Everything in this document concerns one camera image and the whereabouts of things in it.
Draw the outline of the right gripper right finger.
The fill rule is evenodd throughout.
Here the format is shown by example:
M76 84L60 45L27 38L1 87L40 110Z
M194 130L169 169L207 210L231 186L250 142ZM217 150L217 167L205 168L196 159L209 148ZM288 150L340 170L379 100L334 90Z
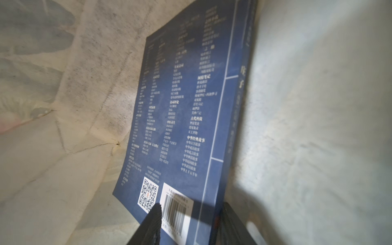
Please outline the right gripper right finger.
M216 245L256 245L254 239L228 202L216 219Z

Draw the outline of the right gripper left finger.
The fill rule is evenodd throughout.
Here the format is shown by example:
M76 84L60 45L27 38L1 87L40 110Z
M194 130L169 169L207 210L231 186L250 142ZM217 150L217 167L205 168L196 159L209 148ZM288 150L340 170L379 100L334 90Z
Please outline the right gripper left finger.
M162 208L156 203L140 224L127 245L159 245L162 225Z

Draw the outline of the floral canvas tote bag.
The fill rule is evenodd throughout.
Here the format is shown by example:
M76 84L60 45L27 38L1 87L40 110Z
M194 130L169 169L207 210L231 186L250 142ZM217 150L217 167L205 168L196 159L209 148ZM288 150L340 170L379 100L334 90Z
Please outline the floral canvas tote bag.
M1 244L124 245L146 38L190 1L1 1ZM225 200L269 245L392 242L391 1L259 1Z

